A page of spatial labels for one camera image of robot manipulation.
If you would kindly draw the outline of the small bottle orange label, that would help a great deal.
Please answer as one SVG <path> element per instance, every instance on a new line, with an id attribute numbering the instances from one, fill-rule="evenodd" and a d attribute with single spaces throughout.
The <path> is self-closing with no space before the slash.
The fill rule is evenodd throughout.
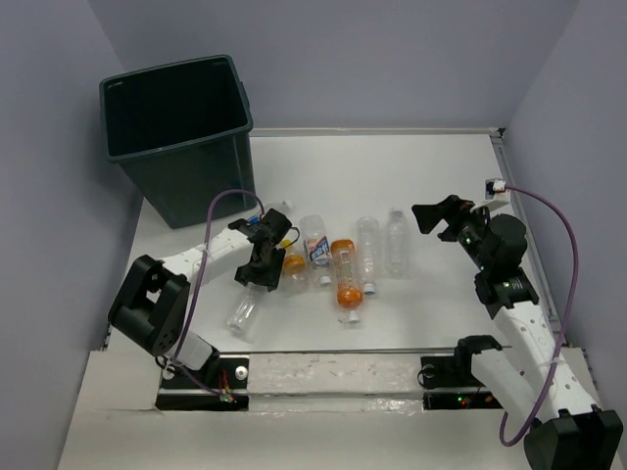
<path id="1" fill-rule="evenodd" d="M 281 288 L 288 295 L 305 293 L 310 284 L 306 261 L 291 239 L 284 239 L 280 247 L 285 250 L 281 271 Z"/>

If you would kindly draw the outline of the clear tall bottle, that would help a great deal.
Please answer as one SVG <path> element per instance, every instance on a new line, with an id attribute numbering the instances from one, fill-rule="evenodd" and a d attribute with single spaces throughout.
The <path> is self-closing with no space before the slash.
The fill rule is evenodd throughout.
<path id="1" fill-rule="evenodd" d="M 407 274 L 410 258 L 409 224 L 405 213 L 398 208 L 389 211 L 385 228 L 385 264 L 394 277 Z"/>

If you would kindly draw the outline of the clear crushed bottle blue cap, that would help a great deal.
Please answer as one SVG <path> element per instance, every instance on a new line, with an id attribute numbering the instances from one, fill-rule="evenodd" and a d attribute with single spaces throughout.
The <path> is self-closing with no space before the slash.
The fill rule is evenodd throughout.
<path id="1" fill-rule="evenodd" d="M 226 328 L 235 338 L 246 342 L 251 340 L 264 295 L 261 287 L 251 285 L 238 296 L 232 312 L 225 319 Z"/>

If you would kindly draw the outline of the clear bottle white cap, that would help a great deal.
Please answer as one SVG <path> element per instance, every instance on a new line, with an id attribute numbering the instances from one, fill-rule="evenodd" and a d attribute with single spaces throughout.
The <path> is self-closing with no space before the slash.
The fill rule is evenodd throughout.
<path id="1" fill-rule="evenodd" d="M 366 296 L 376 294 L 379 270 L 380 227 L 376 218 L 365 216 L 357 221 L 357 253 L 362 291 Z"/>

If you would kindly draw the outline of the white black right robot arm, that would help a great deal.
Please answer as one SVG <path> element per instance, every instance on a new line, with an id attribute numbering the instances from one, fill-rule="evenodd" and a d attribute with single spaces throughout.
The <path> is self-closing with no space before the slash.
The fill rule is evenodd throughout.
<path id="1" fill-rule="evenodd" d="M 533 469 L 608 469 L 623 434 L 613 410 L 603 409 L 576 378 L 539 305 L 521 261 L 527 250 L 526 227 L 513 215 L 492 215 L 450 195 L 435 205 L 411 208 L 421 233 L 440 222 L 438 237 L 459 243 L 477 266 L 475 292 L 517 358 L 511 364 L 503 346 L 489 335 L 458 341 L 451 360 L 463 384 L 488 388 L 506 416 L 522 419 L 505 447 L 522 444 Z"/>

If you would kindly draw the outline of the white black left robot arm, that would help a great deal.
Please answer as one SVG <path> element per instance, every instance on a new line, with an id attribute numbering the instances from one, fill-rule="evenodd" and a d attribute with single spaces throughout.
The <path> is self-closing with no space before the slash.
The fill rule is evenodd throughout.
<path id="1" fill-rule="evenodd" d="M 285 258 L 280 243 L 292 228 L 284 213 L 269 209 L 258 219 L 237 219 L 209 242 L 177 255 L 137 258 L 109 310 L 109 324 L 194 386 L 207 387 L 216 378 L 219 351 L 191 331 L 192 289 L 232 272 L 246 288 L 276 290 Z"/>

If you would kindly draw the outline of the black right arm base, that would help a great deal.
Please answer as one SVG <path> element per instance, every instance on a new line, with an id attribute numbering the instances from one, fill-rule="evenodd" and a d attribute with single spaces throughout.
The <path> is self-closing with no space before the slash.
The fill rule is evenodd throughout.
<path id="1" fill-rule="evenodd" d="M 459 339 L 450 355 L 423 356 L 416 381 L 424 390 L 424 409 L 501 409 L 494 395 L 472 375 L 471 359 L 486 350 L 502 349 L 492 336 L 473 335 Z"/>

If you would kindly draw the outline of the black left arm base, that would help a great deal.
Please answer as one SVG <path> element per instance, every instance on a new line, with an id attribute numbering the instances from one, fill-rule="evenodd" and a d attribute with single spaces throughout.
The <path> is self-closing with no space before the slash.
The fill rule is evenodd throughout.
<path id="1" fill-rule="evenodd" d="M 246 411 L 249 407 L 247 354 L 223 354 L 217 368 L 203 378 L 186 375 L 168 359 L 157 358 L 161 377 L 155 407 L 161 411 Z"/>

